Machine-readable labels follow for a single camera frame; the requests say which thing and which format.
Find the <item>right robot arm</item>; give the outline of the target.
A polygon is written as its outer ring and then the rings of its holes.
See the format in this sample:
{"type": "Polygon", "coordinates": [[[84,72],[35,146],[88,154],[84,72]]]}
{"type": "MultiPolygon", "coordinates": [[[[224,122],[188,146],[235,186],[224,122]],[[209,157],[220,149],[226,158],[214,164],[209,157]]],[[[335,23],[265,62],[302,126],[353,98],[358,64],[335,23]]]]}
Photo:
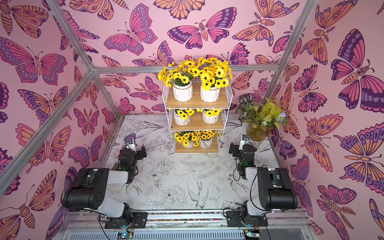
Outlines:
{"type": "Polygon", "coordinates": [[[235,157],[234,181],[247,180],[249,199],[232,211],[244,225],[267,225],[265,215],[275,210],[290,211],[298,207],[288,171],[284,168],[268,168],[255,165],[256,148],[252,144],[231,143],[229,154],[235,157]]]}

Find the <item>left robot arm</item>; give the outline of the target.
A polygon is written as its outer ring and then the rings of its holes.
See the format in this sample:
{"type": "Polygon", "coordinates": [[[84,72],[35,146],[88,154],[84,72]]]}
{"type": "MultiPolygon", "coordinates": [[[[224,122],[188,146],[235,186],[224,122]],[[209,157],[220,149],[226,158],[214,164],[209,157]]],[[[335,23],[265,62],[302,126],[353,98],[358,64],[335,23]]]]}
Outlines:
{"type": "Polygon", "coordinates": [[[108,187],[120,187],[131,184],[139,173],[138,160],[147,156],[145,146],[134,151],[131,147],[120,150],[118,169],[82,168],[63,191],[61,203],[69,210],[88,210],[104,215],[115,221],[120,228],[127,228],[133,223],[133,215],[128,204],[108,197],[108,187]]]}

